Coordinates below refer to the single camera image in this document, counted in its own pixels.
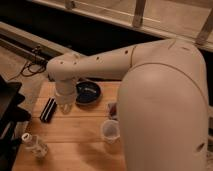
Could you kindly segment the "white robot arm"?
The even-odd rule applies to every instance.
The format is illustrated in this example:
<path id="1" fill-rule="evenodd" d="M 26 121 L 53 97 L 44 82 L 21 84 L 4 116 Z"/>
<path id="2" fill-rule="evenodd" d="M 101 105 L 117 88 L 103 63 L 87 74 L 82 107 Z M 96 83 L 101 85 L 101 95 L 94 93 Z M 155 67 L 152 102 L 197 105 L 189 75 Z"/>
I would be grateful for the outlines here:
<path id="1" fill-rule="evenodd" d="M 205 60 L 188 42 L 165 39 L 91 56 L 51 59 L 60 107 L 71 105 L 82 77 L 115 79 L 127 171 L 207 171 L 209 97 Z"/>

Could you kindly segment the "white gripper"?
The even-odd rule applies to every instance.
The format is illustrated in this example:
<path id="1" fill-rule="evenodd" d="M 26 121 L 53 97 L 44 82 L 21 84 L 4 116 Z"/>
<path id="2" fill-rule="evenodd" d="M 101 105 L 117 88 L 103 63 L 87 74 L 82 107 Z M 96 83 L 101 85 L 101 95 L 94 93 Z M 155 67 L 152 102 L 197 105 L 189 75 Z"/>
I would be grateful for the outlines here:
<path id="1" fill-rule="evenodd" d="M 61 105 L 60 109 L 63 114 L 68 114 L 71 111 L 71 104 L 77 97 L 76 84 L 75 79 L 55 82 L 54 96 L 57 104 Z"/>

